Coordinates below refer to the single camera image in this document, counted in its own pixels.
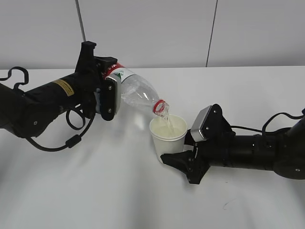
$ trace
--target red and white label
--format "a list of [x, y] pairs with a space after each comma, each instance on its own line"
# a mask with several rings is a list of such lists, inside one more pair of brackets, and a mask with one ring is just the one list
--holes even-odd
[[135, 75], [132, 71], [129, 69], [125, 68], [123, 65], [120, 63], [116, 63], [112, 65], [110, 68], [108, 68], [108, 71], [106, 73], [106, 76], [110, 74], [115, 74], [121, 78], [121, 81], [123, 82], [127, 77], [131, 75]]

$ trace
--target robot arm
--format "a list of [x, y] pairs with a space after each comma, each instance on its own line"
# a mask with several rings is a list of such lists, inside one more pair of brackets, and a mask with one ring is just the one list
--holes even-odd
[[[104, 77], [107, 69], [117, 63], [112, 57], [96, 57], [93, 50], [96, 44], [83, 42], [75, 73], [47, 83], [30, 91], [19, 89], [20, 85], [29, 82], [27, 70], [21, 67], [12, 70], [24, 73], [24, 82], [15, 84], [10, 89], [0, 84], [0, 128], [14, 135], [26, 138], [32, 145], [44, 151], [59, 151], [71, 148], [81, 141], [81, 137], [89, 129], [95, 113], [100, 113], [105, 120], [112, 120], [119, 109], [121, 100], [121, 80], [115, 76]], [[38, 137], [47, 126], [60, 114], [66, 112], [66, 119], [71, 128], [80, 130], [69, 121], [70, 111], [75, 111], [89, 123], [80, 135], [75, 135], [58, 148], [45, 148], [37, 144], [32, 137]]]
[[185, 144], [193, 151], [161, 156], [164, 164], [186, 174], [189, 183], [199, 184], [210, 166], [272, 170], [290, 179], [305, 179], [305, 117], [292, 128], [262, 135], [238, 136], [214, 104], [202, 110], [187, 132]]

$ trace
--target white paper cup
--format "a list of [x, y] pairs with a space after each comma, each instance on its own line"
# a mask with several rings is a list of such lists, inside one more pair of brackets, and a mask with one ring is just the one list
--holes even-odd
[[159, 127], [166, 126], [166, 122], [161, 117], [154, 118], [149, 124], [154, 147], [156, 149], [158, 159], [161, 163], [162, 160], [160, 156], [162, 154], [175, 154], [183, 151], [184, 139], [187, 132], [187, 123], [183, 118], [170, 114], [170, 120], [173, 124], [173, 127], [179, 129], [180, 135], [174, 137], [165, 137], [157, 134], [156, 130]]

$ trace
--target white table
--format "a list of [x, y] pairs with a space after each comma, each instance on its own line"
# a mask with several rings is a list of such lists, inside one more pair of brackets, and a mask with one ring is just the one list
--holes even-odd
[[[134, 71], [189, 126], [214, 103], [230, 124], [254, 128], [281, 111], [299, 115], [305, 106], [305, 67]], [[31, 70], [30, 84], [22, 89], [72, 72]], [[15, 72], [5, 84], [12, 86], [21, 77]], [[189, 185], [183, 174], [157, 160], [148, 129], [151, 118], [123, 104], [113, 121], [97, 116], [80, 144], [57, 153], [39, 151], [0, 131], [0, 228], [305, 228], [305, 181], [269, 171], [212, 167], [200, 185]], [[279, 117], [270, 130], [294, 123]], [[59, 117], [39, 142], [60, 146], [61, 138], [73, 134]]]

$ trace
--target black cable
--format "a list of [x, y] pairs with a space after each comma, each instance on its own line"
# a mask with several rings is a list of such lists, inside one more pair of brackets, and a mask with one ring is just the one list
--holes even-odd
[[[243, 129], [243, 130], [249, 130], [249, 131], [254, 131], [254, 132], [259, 132], [262, 133], [262, 130], [257, 130], [257, 129], [253, 129], [253, 128], [248, 128], [248, 127], [244, 127], [244, 126], [238, 126], [238, 125], [232, 125], [231, 128], [236, 128], [236, 129]], [[266, 132], [266, 135], [277, 135], [280, 132], [286, 132], [290, 129], [291, 127], [285, 127], [285, 128], [281, 128], [278, 129], [276, 131], [272, 131], [272, 132]]]
[[288, 118], [291, 118], [291, 119], [294, 119], [294, 120], [298, 120], [298, 119], [302, 119], [302, 118], [304, 118], [304, 115], [301, 115], [301, 116], [292, 116], [291, 114], [288, 114], [288, 113], [286, 113], [286, 112], [281, 112], [281, 113], [277, 113], [277, 114], [275, 114], [275, 115], [273, 115], [271, 118], [269, 118], [269, 120], [263, 125], [263, 128], [262, 128], [262, 136], [266, 136], [266, 128], [267, 128], [267, 126], [271, 123], [271, 121], [275, 118], [275, 117], [277, 117], [277, 116], [279, 116], [279, 115], [285, 115], [285, 116], [287, 116]]
[[[81, 132], [81, 134], [78, 136], [79, 138], [81, 138], [82, 136], [85, 135], [85, 133], [89, 130], [93, 120], [94, 120], [94, 117], [95, 117], [95, 113], [93, 113], [91, 119], [89, 120], [86, 128]], [[66, 149], [68, 148], [69, 146], [67, 144], [65, 144], [64, 146], [61, 146], [61, 147], [58, 147], [58, 148], [47, 148], [47, 147], [43, 147], [41, 145], [39, 145], [37, 142], [35, 142], [31, 137], [27, 137], [26, 140], [31, 143], [34, 147], [36, 147], [37, 149], [39, 150], [42, 150], [42, 151], [46, 151], [46, 152], [57, 152], [57, 151], [61, 151], [63, 149]]]
[[[81, 120], [82, 120], [82, 126], [81, 127], [77, 127], [77, 126], [75, 126], [71, 123], [71, 121], [70, 121], [70, 112], [71, 111], [74, 111], [76, 114], [78, 114], [81, 117]], [[81, 130], [86, 125], [85, 115], [80, 111], [80, 109], [77, 109], [76, 107], [71, 107], [66, 112], [66, 121], [67, 121], [69, 127], [71, 127], [73, 130]]]
[[248, 128], [248, 127], [244, 127], [244, 126], [238, 126], [238, 125], [232, 125], [231, 128], [232, 129], [243, 129], [243, 130], [249, 130], [249, 131], [254, 131], [254, 132], [262, 133], [261, 130], [252, 129], [252, 128]]
[[6, 80], [8, 80], [8, 79], [11, 77], [12, 70], [19, 70], [19, 71], [22, 71], [23, 74], [24, 74], [24, 83], [16, 83], [15, 86], [14, 86], [14, 88], [18, 88], [19, 85], [26, 85], [26, 84], [29, 83], [29, 72], [28, 72], [28, 70], [26, 70], [25, 68], [22, 68], [22, 67], [18, 67], [18, 66], [9, 69], [9, 71], [8, 71], [8, 77], [6, 77], [6, 78], [0, 78], [0, 81], [6, 81]]

